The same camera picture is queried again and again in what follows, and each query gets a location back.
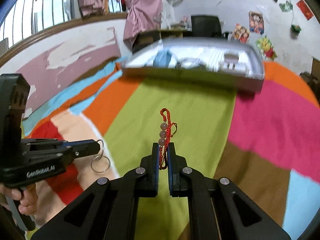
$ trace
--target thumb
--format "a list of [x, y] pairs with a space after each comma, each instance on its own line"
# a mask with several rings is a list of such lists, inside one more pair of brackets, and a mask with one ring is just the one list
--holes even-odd
[[19, 190], [7, 188], [3, 184], [0, 184], [0, 193], [12, 198], [13, 200], [21, 199], [21, 192]]

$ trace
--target brown fabric patch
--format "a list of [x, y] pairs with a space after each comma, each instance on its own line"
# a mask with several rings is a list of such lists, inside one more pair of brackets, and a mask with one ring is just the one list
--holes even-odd
[[[289, 170], [276, 167], [255, 153], [226, 143], [214, 179], [227, 177], [282, 226], [289, 185]], [[190, 239], [186, 226], [178, 240]]]

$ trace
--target chair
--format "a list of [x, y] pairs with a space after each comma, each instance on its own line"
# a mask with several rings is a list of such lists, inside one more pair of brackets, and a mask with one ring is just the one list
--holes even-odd
[[214, 15], [191, 15], [193, 37], [223, 38], [220, 20]]

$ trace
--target triangular cutout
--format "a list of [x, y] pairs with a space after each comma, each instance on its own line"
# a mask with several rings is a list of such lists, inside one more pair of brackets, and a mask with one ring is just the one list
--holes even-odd
[[74, 207], [67, 215], [64, 220], [76, 227], [81, 227], [84, 219], [89, 212], [91, 204], [94, 200], [94, 194], [91, 193], [84, 200], [82, 200], [76, 207]]
[[236, 204], [236, 208], [239, 212], [242, 224], [245, 227], [249, 227], [262, 220], [262, 218], [256, 212], [254, 212], [251, 207], [246, 202], [244, 202], [237, 194], [233, 194], [232, 198]]

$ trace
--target human hand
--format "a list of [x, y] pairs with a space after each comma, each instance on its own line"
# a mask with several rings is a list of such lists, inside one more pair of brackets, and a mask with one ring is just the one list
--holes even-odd
[[[24, 215], [34, 215], [37, 211], [38, 196], [36, 193], [36, 184], [27, 186], [27, 189], [21, 192], [17, 189], [10, 189], [0, 184], [0, 194], [3, 194], [13, 200], [20, 200], [19, 212]], [[9, 205], [0, 203], [6, 209]]]

